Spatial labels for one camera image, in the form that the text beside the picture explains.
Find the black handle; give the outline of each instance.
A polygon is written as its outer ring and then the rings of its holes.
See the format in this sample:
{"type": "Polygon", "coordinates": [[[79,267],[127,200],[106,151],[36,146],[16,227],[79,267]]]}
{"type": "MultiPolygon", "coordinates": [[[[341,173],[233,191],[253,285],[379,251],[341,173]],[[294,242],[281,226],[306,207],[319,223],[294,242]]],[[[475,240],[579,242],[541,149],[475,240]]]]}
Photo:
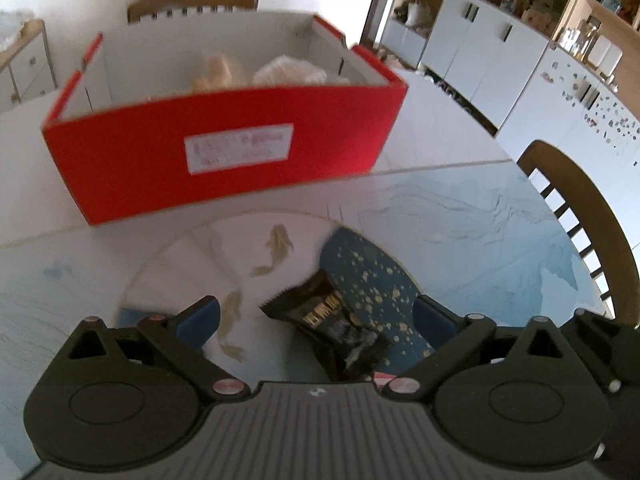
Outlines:
{"type": "Polygon", "coordinates": [[[589,105],[587,110],[591,110],[593,108],[593,105],[596,104],[598,97],[600,97],[600,92],[596,92],[596,97],[594,97],[593,101],[591,101],[591,104],[589,105]]]}
{"type": "Polygon", "coordinates": [[[507,34],[505,34],[504,39],[502,40],[503,43],[507,43],[507,40],[509,39],[509,35],[511,34],[512,30],[513,30],[513,25],[509,25],[509,28],[507,29],[507,34]]]}
{"type": "Polygon", "coordinates": [[[586,89],[586,91],[584,92],[584,95],[580,98],[580,102],[583,102],[585,97],[587,97],[587,94],[590,92],[591,90],[591,85],[589,85],[586,89]]]}

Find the screw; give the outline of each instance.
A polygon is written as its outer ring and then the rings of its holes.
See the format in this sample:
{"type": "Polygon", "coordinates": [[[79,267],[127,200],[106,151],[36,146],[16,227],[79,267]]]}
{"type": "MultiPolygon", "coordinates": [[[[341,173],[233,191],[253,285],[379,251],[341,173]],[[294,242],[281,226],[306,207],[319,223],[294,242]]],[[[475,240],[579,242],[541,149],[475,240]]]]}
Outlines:
{"type": "Polygon", "coordinates": [[[219,395],[237,395],[244,390],[244,383],[238,379],[220,379],[213,384],[213,391],[219,395]]]}
{"type": "Polygon", "coordinates": [[[389,389],[395,394],[413,395],[420,390],[420,383],[411,377],[398,377],[389,383],[389,389]]]}
{"type": "Polygon", "coordinates": [[[605,445],[603,443],[599,443],[598,444],[598,450],[596,451],[596,454],[593,456],[593,459],[594,460],[599,459],[602,456],[602,454],[604,453],[605,449],[607,449],[605,447],[605,445]]]}
{"type": "Polygon", "coordinates": [[[619,380],[614,379],[613,381],[611,381],[609,385],[609,391],[612,394],[618,393],[620,391],[620,388],[622,388],[622,383],[619,380]]]}

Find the round table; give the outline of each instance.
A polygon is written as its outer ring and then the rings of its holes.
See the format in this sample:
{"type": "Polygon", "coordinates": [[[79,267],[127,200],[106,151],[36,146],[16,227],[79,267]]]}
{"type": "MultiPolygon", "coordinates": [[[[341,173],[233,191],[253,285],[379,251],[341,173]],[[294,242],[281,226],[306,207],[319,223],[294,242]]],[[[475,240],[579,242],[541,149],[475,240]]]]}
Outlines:
{"type": "MultiPolygon", "coordinates": [[[[536,315],[561,324],[578,307],[604,311],[588,270],[536,189],[484,130],[427,83],[412,81],[381,156],[388,173],[267,190],[94,227],[73,209],[38,135],[38,118],[50,101],[0,116],[0,153],[19,153],[34,168],[16,175],[0,164],[0,222],[8,226],[0,248],[2,478],[17,478],[36,464],[22,407],[85,316],[113,324],[123,306],[175,311],[203,294],[224,296],[240,286],[242,319],[228,343],[243,348],[245,359],[225,355],[220,364],[251,383],[290,376],[291,368],[282,364],[296,349],[303,355],[304,342],[257,307],[304,280],[340,224],[393,256],[419,290],[457,314],[481,312],[498,324],[517,326],[536,315]],[[425,111],[425,103],[432,108],[425,111]],[[463,127],[449,125],[442,136],[436,114],[450,114],[463,127]],[[417,150],[431,159],[421,169],[391,163],[403,160],[403,150],[414,166],[417,150]],[[33,199],[37,195],[49,197],[45,206],[33,199]],[[3,201],[7,196],[9,203],[3,201]],[[52,203],[50,197],[58,199],[52,203]],[[250,269],[269,262],[265,242],[278,224],[287,227],[290,257],[244,288],[250,269]],[[270,359],[278,352],[280,361],[270,359]]],[[[222,360],[217,348],[213,338],[205,350],[222,360]]],[[[301,363],[297,370],[302,366],[310,378],[321,374],[319,367],[311,369],[312,360],[301,363]]]]}

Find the wooden chair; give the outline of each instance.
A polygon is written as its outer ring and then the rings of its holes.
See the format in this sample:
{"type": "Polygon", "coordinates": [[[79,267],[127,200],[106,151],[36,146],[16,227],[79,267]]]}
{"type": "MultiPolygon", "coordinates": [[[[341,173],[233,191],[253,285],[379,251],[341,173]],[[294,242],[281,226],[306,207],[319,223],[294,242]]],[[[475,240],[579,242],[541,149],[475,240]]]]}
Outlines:
{"type": "Polygon", "coordinates": [[[219,7],[227,12],[234,9],[255,10],[258,0],[134,0],[127,6],[127,21],[139,22],[142,16],[151,16],[155,20],[158,14],[165,13],[171,17],[176,9],[186,15],[190,7],[199,14],[203,12],[203,7],[210,7],[211,12],[217,12],[219,7]]]}
{"type": "Polygon", "coordinates": [[[549,185],[541,195],[547,198],[555,189],[564,199],[564,204],[554,211],[560,218],[572,210],[578,225],[568,231],[574,238],[584,230],[590,240],[587,248],[580,252],[586,258],[595,251],[600,267],[591,273],[596,280],[604,274],[609,290],[601,299],[612,300],[616,320],[622,324],[636,326],[640,322],[640,278],[638,267],[616,216],[589,177],[557,148],[535,140],[518,161],[522,171],[531,176],[535,170],[542,173],[549,185]]]}

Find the open cardboard box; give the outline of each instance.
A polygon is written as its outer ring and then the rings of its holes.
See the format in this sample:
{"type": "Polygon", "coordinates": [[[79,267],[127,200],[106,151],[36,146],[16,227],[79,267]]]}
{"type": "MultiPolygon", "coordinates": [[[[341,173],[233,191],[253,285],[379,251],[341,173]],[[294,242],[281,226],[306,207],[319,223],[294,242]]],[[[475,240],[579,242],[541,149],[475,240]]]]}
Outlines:
{"type": "Polygon", "coordinates": [[[83,67],[42,131],[89,224],[367,173],[406,94],[363,47],[349,50],[325,20],[292,12],[135,23],[99,35],[83,67]],[[232,56],[248,73],[286,54],[351,85],[185,94],[203,51],[232,56]]]}

